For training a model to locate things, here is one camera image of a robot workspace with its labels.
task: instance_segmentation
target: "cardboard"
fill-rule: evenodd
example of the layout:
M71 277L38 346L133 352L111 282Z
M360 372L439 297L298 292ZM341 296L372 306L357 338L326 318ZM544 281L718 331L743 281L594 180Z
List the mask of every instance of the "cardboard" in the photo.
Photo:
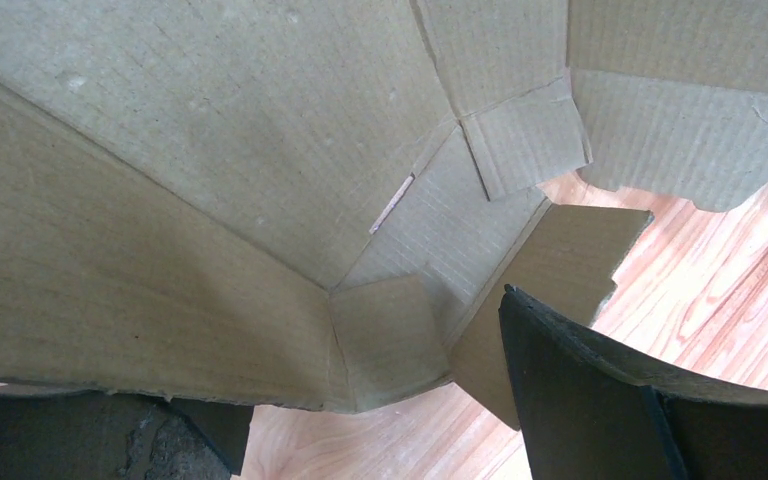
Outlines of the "cardboard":
M419 273L439 338L451 347L463 315L529 220L548 207L530 189L488 202L463 131L455 129L417 177L338 290Z
M329 299L0 87L1 380L374 408L447 372L418 282ZM390 383L370 391L355 367Z
M566 0L415 0L490 200L586 165L569 86Z
M768 181L768 2L571 0L568 63L587 182L724 211Z
M475 302L472 322L450 356L458 385L517 428L498 327L505 285L533 292L567 318L590 325L616 288L616 259L628 253L650 220L644 211L553 205Z
M0 0L0 82L325 288L453 118L407 1Z
M500 282L588 321L648 221L581 167L754 193L768 3L0 0L0 379L513 425Z

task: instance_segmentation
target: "wooden floor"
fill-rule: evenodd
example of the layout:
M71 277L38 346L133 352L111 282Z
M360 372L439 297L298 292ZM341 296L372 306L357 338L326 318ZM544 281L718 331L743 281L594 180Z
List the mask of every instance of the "wooden floor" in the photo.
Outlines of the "wooden floor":
M650 209L596 330L684 368L768 389L768 185L728 213L574 175L558 203ZM356 416L258 407L242 478L529 478L518 432L454 385Z

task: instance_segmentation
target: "cardboard panel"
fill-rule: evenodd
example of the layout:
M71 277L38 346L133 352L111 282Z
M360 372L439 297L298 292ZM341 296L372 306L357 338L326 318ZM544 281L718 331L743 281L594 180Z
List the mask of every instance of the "cardboard panel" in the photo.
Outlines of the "cardboard panel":
M499 329L505 284L589 325L615 288L611 275L650 219L636 210L553 205L477 300L477 313L450 355L455 382L517 428Z
M768 1L571 0L569 65L768 92Z
M0 0L0 82L325 287L452 117L407 1Z
M388 405L448 381L449 363L418 276L346 290L332 295L330 303L352 411Z
M440 81L491 200L589 162L562 81L565 0L416 4Z
M0 379L335 409L341 367L325 291L0 88Z
M593 151L588 183L724 211L768 182L768 94L580 69L572 82Z
M567 0L415 0L437 73L458 116L563 76Z
M563 79L465 117L463 126L490 200L590 162L587 135Z
M375 233L340 284L351 288L419 273L440 338L463 331L466 308L523 228L545 209L533 188L488 202L463 131L457 128Z

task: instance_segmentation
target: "cardboard tab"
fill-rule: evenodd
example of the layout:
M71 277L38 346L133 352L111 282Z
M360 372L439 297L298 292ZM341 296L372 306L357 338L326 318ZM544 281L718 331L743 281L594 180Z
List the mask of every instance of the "cardboard tab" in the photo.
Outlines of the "cardboard tab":
M382 407L448 381L448 360L419 277L346 290L332 295L330 305L350 411Z
M515 285L556 311L589 325L614 291L611 280L649 224L649 212L553 205L491 288L450 354L455 382L513 428L518 427L502 336L499 304Z
M725 211L768 182L768 94L573 69L597 187L621 186Z
M469 115L463 126L490 200L590 163L587 135L562 78Z

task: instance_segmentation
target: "torn cardboard edge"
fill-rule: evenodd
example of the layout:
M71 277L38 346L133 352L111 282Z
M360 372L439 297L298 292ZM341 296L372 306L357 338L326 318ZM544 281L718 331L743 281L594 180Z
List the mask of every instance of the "torn cardboard edge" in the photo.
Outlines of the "torn cardboard edge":
M768 182L768 2L570 0L582 178L726 211Z

